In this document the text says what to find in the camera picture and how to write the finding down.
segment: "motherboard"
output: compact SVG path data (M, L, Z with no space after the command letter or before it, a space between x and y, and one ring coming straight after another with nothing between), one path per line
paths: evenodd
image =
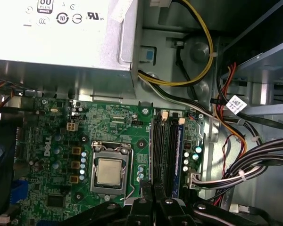
M123 205L140 196L141 180L161 180L180 198L201 164L196 112L35 98L32 115L17 143L29 163L20 225L59 222L105 201Z

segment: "cpu socket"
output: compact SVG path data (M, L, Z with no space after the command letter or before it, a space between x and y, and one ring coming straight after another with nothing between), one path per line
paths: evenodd
M90 191L100 196L114 198L126 195L130 155L133 149L130 144L94 141L93 167Z

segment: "white barcode label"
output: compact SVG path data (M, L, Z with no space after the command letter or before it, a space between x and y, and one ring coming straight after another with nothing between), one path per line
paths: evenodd
M242 111L247 104L241 100L239 97L234 95L230 101L226 104L227 108L233 112L234 114L238 114L240 111Z
M117 5L111 14L111 18L121 23L124 20L132 2L133 0L118 0Z

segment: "screw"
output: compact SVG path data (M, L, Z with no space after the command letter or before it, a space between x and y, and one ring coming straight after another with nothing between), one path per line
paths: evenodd
M167 199L166 200L166 204L172 204L173 203L173 200L172 199Z
M110 195L105 195L104 200L105 200L105 202L110 201Z
M200 210L205 210L205 209L206 209L206 206L203 205L203 204L199 204L199 205L197 206L197 208L200 209Z
M48 104L48 100L43 99L43 100L41 101L41 103L42 103L43 105L46 105L46 104Z
M108 207L107 207L107 209L110 209L110 210L112 210L112 209L114 209L115 208L115 204L110 204Z
M147 202L147 200L145 200L145 199L141 199L141 200L139 201L140 204L144 204L144 203L146 203L146 202Z
M122 153L122 154L128 154L128 149L123 148L123 149L121 150L121 153Z
M149 114L149 109L148 109L148 108L144 108L144 109L142 110L142 113L143 113L143 114Z

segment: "green circuit board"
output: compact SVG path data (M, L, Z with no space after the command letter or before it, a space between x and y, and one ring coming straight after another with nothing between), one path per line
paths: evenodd
M34 119L24 122L24 139L20 141L25 158L34 163L24 178L29 181L29 193L27 199L21 201L20 225L37 225L41 219L65 220L105 201L90 191L93 141L131 144L133 171L127 181L126 193L132 191L131 183L135 188L131 197L139 197L139 180L149 178L153 108L36 98L33 111ZM188 152L193 152L193 145L198 145L195 140L202 140L202 129L199 122L189 117L186 120L184 140L192 145ZM67 131L68 122L77 123L77 131ZM74 153L74 149L79 149L79 154ZM86 153L85 173L84 179L78 179L80 169L73 169L72 164L80 162L82 152ZM190 166L198 167L199 163L200 160ZM120 195L111 201L122 205L122 198L124 196Z

